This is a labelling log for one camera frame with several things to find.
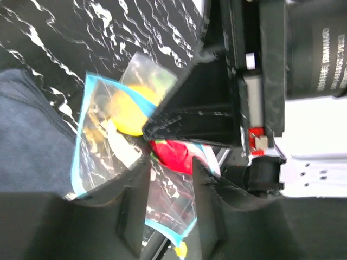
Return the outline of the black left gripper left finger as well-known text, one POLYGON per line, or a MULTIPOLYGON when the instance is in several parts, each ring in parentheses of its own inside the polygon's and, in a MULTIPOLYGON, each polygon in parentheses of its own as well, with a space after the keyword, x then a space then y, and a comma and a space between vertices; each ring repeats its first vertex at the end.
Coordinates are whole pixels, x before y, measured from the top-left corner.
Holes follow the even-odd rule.
POLYGON ((67 201, 47 192, 1 193, 1 259, 139 259, 151 163, 67 201))

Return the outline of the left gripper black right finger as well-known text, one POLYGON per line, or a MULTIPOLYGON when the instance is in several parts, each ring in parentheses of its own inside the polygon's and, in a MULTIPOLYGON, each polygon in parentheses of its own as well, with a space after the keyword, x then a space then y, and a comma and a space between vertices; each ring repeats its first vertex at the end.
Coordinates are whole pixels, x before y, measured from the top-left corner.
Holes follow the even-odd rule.
POLYGON ((284 163, 255 158, 242 189, 193 159, 203 259, 346 259, 346 199, 280 195, 284 163))

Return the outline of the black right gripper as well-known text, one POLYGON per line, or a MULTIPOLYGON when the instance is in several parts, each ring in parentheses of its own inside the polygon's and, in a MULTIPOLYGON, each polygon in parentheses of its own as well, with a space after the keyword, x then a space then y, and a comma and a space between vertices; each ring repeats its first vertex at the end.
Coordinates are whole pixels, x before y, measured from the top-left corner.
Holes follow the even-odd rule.
POLYGON ((220 1, 226 58, 195 63, 143 127, 144 137, 262 156, 284 132, 287 84, 285 1, 220 1))

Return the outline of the fake orange fruit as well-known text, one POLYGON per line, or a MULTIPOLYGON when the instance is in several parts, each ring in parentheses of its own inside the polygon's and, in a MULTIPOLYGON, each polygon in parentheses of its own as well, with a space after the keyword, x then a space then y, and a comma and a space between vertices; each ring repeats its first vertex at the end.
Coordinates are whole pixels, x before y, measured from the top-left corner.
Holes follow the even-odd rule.
MULTIPOLYGON (((148 86, 132 84, 129 87, 148 99, 152 104, 159 105, 159 95, 148 86)), ((116 90, 108 108, 111 119, 118 131, 136 137, 143 135, 142 127, 147 121, 147 116, 124 91, 116 90)))

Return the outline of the clear zip top bag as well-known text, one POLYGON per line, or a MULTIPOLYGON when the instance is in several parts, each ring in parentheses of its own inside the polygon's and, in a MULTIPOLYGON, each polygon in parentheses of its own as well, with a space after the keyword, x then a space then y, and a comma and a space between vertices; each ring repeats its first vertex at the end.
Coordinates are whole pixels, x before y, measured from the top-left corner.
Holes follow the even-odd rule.
MULTIPOLYGON (((158 105, 129 85, 148 86, 161 102, 176 80, 175 74, 142 53, 133 55, 119 81, 87 73, 71 177, 74 192, 82 195, 119 178, 149 155, 151 175, 145 224, 171 241, 177 256, 185 259, 188 248, 184 239, 197 222, 192 175, 164 166, 143 135, 131 136, 118 131, 108 108, 119 89, 131 97, 148 120, 158 105)), ((207 169, 219 176, 220 166, 212 147, 195 145, 201 146, 208 161, 207 169)))

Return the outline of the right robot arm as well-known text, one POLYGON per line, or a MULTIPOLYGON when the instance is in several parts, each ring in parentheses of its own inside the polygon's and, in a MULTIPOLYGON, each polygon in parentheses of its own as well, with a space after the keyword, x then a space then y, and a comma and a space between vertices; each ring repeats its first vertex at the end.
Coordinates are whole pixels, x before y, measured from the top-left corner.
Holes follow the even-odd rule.
POLYGON ((195 57, 144 137, 242 148, 228 179, 254 195, 346 197, 346 155, 276 145, 286 101, 346 98, 346 1, 203 1, 195 57))

